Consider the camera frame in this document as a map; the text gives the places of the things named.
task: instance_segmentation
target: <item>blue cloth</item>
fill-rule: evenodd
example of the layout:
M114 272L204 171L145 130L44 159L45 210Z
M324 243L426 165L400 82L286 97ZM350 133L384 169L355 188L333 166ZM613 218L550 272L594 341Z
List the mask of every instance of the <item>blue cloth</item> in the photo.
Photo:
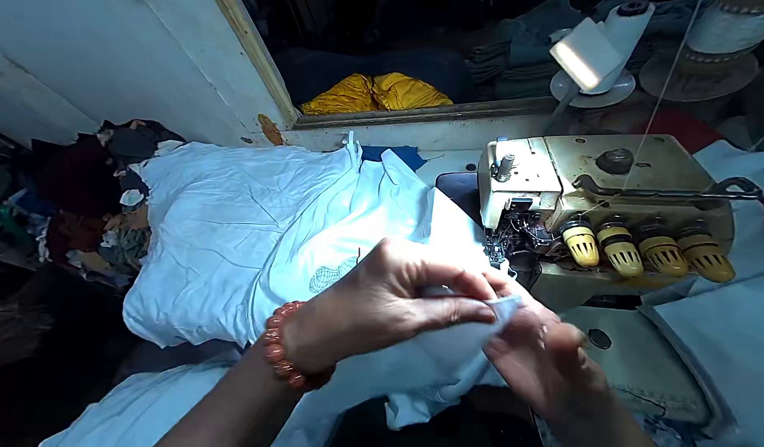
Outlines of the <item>blue cloth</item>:
M382 152L388 149L392 150L393 154L396 154L398 158L401 158L404 163L407 163L407 166L412 169L412 172L417 171L421 166L427 163L427 161L422 159L417 153L417 148L412 146L363 146L363 160L381 161Z

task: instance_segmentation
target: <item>hand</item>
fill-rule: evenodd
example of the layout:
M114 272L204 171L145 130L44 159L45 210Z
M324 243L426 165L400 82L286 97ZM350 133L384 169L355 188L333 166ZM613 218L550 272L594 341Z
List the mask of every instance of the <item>hand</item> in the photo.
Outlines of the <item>hand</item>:
M484 272L500 297L524 292L503 272ZM653 445L581 347L586 336L529 294L484 353L512 391L566 445Z
M420 298L427 286L450 297ZM436 258L427 246L383 239L357 267L295 312L283 329L299 371L323 371L348 356L387 348L419 332L467 321L491 323L495 292L481 272Z

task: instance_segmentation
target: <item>yellow fabric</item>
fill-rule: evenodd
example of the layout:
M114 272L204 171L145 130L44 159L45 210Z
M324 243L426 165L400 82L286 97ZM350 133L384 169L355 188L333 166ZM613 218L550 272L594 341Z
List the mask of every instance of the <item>yellow fabric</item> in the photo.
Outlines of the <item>yellow fabric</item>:
M453 101L430 84L401 73L376 76L373 92L379 108L388 111L453 104Z
M301 111L305 115L375 110L378 110L378 106L371 95L371 77L358 73L348 76L335 84L334 87L301 106Z

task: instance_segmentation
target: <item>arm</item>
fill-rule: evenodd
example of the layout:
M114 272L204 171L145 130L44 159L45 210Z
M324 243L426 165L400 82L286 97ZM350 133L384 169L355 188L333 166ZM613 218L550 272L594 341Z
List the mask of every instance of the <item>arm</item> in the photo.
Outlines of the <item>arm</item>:
M253 345L156 445L271 445L301 396Z
M457 295L418 298L426 286L449 286ZM495 313L482 300L495 297L481 273L445 264L426 246L384 239L344 278L284 321L282 344L298 371L314 374L424 330L491 323ZM301 393L276 378L263 348L253 345L156 445L270 445Z
M497 271L485 276L501 296L524 292ZM585 341L583 332L526 294L522 308L484 352L567 447L655 447L608 387L600 365L586 355Z

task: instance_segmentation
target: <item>orange bead bracelet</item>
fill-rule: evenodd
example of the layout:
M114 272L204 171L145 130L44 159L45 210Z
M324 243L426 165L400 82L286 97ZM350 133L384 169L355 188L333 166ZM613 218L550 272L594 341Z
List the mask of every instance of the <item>orange bead bracelet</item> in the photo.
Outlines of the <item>orange bead bracelet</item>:
M286 318L304 304L302 301L291 301L277 308L275 314L266 320L266 331L260 336L266 362L275 370L278 378L287 380L290 387L296 391L317 390L326 385L335 372L333 366L318 374L304 375L287 359L285 348L282 346L282 326Z

